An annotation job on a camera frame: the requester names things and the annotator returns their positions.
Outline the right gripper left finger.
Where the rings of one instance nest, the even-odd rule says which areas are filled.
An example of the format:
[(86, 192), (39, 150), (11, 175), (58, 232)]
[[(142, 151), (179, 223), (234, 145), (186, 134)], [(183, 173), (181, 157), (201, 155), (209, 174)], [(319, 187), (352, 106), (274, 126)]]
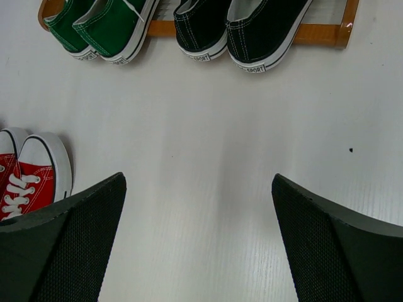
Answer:
[(126, 192), (118, 172), (1, 222), (1, 301), (97, 301)]

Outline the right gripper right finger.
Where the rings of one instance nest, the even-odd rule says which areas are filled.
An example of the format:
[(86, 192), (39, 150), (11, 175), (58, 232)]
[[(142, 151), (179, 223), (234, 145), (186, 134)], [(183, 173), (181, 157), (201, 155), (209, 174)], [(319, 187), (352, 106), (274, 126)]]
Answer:
[(271, 194), (299, 301), (402, 301), (402, 227), (281, 174)]

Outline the red sneaker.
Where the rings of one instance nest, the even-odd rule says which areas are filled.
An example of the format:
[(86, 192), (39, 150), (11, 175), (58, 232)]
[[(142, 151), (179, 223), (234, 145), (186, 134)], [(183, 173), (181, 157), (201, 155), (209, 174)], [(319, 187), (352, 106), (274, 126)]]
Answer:
[(19, 216), (26, 195), (27, 177), (22, 176), (18, 156), (28, 133), (17, 127), (1, 130), (1, 221)]
[(71, 195), (72, 168), (54, 133), (27, 136), (1, 197), (1, 221), (39, 210)]

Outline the green sneaker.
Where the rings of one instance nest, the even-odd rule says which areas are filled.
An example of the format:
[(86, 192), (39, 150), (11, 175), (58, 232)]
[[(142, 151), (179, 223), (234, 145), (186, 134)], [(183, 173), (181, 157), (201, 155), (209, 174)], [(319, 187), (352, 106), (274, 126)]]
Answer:
[(51, 34), (71, 56), (78, 60), (93, 60), (98, 57), (97, 51), (72, 27), (72, 24), (84, 16), (93, 4), (92, 0), (63, 1), (62, 9), (58, 13), (43, 19)]
[(144, 43), (158, 0), (95, 1), (72, 27), (107, 62), (132, 61)]

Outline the black sneaker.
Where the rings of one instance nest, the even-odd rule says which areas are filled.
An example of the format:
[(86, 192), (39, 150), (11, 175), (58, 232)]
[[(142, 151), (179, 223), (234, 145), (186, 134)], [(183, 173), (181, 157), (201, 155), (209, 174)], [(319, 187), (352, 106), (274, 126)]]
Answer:
[(197, 62), (209, 62), (227, 50), (225, 20), (228, 0), (181, 1), (174, 10), (176, 41), (181, 51)]
[(225, 25), (236, 66), (258, 74), (278, 65), (311, 4), (310, 0), (232, 1)]

